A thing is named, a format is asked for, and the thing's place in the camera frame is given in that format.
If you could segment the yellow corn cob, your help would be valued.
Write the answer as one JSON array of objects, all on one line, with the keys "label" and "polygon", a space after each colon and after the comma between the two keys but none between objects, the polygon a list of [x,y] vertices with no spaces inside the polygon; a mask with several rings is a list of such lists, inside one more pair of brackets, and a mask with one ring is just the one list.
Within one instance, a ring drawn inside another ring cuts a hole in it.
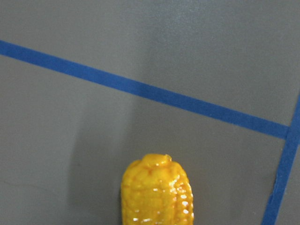
[{"label": "yellow corn cob", "polygon": [[165,154],[147,154],[123,174],[124,225],[192,225],[193,193],[182,166]]}]

